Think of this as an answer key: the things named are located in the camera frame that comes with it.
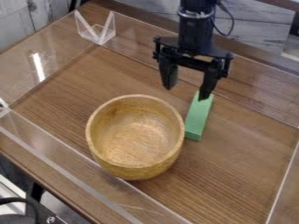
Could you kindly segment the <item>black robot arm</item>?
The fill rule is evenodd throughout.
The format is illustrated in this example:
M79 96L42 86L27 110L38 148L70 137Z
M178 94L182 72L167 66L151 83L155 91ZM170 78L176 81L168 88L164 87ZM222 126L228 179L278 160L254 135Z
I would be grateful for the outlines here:
M159 64L162 83L172 89L178 80L178 67L203 72L199 100L211 96L218 81L230 74L234 55L214 45L215 12L219 6L228 14L220 0L180 0L178 8L179 34L154 38L154 59Z

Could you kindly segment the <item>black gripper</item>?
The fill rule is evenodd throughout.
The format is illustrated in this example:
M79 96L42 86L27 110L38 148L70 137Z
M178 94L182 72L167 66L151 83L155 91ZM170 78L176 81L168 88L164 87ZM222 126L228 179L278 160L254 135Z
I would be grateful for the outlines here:
M178 37L154 38L154 59L159 63L163 87L171 90L178 82L178 66L204 71L199 100L207 100L216 87L219 78L230 75L230 64L234 55L214 43L199 49L179 46Z

